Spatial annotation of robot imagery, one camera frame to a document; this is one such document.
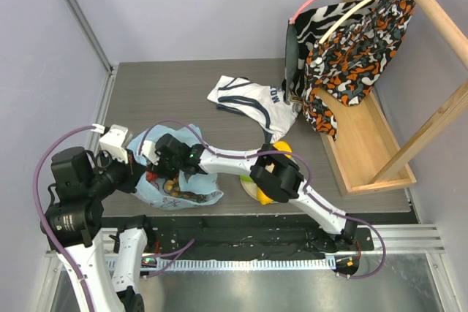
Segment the green fake fruit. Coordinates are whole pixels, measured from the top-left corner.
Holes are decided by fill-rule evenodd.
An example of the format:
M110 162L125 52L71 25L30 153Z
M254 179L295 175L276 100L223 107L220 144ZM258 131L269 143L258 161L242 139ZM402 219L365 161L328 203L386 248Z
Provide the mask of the green fake fruit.
M245 181L245 182L250 182L250 183L253 182L252 178L250 178L249 176L241 175L241 176L240 176L240 179L241 179L242 181Z

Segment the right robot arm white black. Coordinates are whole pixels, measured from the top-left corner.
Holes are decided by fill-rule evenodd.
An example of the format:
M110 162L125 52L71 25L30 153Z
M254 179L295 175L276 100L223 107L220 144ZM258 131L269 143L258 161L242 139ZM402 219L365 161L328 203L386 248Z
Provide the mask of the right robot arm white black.
M357 224L312 188L295 163L298 157L289 151L272 144L253 151L229 151L202 143L189 146L171 134L164 134L157 142L144 141L140 149L147 170L159 177L171 178L178 172L247 176L267 198L289 202L315 220L337 249L348 249L357 240Z

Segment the light blue plastic bag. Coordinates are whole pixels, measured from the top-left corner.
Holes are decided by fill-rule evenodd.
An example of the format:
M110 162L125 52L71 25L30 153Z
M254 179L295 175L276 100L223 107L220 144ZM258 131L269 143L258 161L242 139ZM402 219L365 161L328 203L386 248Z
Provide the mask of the light blue plastic bag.
M200 128L193 124L178 130L163 125L155 126L148 134L142 132L128 144L128 149L133 152L139 164L146 164L145 157L137 153L141 140L146 139L156 142L164 134L171 134L190 146L197 144L197 137L202 135ZM141 177L137 184L135 196L155 208L163 210L181 210L214 205L224 195L223 191L219 189L216 174L188 175L180 172L175 178L177 178L180 183L181 198L171 197L164 193L162 187L166 181L165 179L157 178L155 182L149 183L145 175Z

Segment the yellow fake pear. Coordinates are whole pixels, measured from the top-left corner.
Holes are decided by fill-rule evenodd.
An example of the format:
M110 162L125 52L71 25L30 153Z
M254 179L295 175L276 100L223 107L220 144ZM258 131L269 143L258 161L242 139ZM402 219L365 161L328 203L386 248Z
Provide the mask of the yellow fake pear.
M273 147L275 147L275 149L277 149L278 151L284 151L284 155L291 159L293 156L292 156L292 148L289 146L289 144L285 141L278 141L278 142L275 142L273 144Z

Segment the orange watermelon slice fake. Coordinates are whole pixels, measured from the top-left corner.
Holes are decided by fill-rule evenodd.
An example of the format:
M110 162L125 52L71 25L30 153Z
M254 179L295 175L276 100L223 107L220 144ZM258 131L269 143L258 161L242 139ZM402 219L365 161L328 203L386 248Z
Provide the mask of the orange watermelon slice fake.
M149 182L149 183L153 183L157 180L158 178L158 175L156 173L153 173L153 172L146 172L146 180Z

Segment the yellow fake lemon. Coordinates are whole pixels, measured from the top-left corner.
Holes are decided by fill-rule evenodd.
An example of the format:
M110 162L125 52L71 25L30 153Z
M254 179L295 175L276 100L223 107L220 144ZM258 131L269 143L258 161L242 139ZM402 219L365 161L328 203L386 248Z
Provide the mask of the yellow fake lemon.
M256 198L258 202L262 205L269 205L275 203L275 201L268 197L260 188L257 188Z

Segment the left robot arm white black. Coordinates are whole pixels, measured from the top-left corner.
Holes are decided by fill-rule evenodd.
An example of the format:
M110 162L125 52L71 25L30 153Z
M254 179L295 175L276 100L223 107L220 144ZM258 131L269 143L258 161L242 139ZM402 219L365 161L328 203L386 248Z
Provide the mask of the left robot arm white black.
M119 162L104 153L94 155L82 147L65 149L52 158L54 183L48 186L51 203L45 217L66 252L82 272L77 277L63 254L64 263L82 311L88 311L87 298L94 311L143 311L138 289L143 253L154 248L156 235L146 216L131 217L113 236L118 254L109 271L102 232L102 201L115 191L136 192L145 169L133 155Z

